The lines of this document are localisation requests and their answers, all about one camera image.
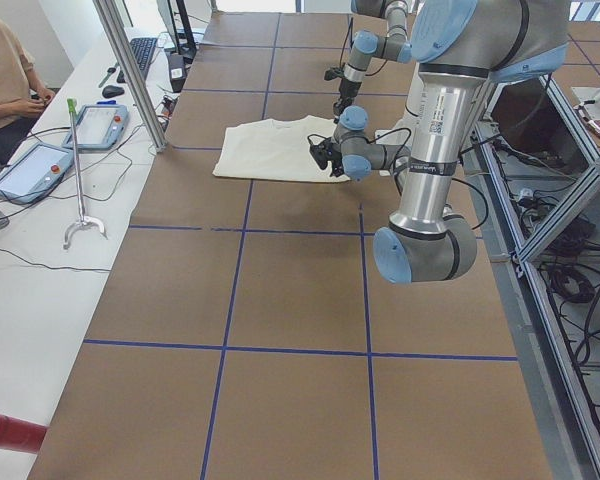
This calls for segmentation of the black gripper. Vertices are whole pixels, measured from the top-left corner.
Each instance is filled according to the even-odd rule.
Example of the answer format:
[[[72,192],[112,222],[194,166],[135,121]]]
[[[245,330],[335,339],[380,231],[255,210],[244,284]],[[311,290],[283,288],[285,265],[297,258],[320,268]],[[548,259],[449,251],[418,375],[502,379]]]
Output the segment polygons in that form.
[[[352,81],[346,77],[341,78],[339,86],[339,100],[333,104],[334,122],[338,123],[342,112],[341,104],[352,104],[361,87],[360,82]]]
[[[331,177],[338,178],[344,174],[342,154],[337,144],[331,140],[325,142],[327,162],[331,165]]]

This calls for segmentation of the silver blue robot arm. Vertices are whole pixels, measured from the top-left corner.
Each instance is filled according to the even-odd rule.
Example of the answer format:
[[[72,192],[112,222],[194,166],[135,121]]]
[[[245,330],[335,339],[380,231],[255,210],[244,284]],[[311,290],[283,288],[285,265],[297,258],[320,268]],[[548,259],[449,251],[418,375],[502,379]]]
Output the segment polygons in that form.
[[[371,60],[397,63],[411,61],[411,43],[408,39],[407,18],[415,10],[416,1],[352,1],[353,13],[384,19],[385,35],[360,30],[351,35],[351,50],[347,61],[334,71],[340,79],[339,97],[333,105],[335,122],[356,99]]]
[[[475,234],[447,205],[458,156],[473,126],[472,103],[486,83],[524,81],[564,62],[566,1],[428,1],[413,22],[406,1],[355,1],[352,10],[382,18],[385,35],[362,30],[341,73],[336,128],[311,147],[333,176],[353,180],[391,172],[401,188],[398,209],[373,240],[380,274],[392,283],[445,281],[465,274],[477,255]],[[416,61],[409,91],[418,114],[410,138],[381,144],[367,138],[366,111],[355,97],[372,59]]]

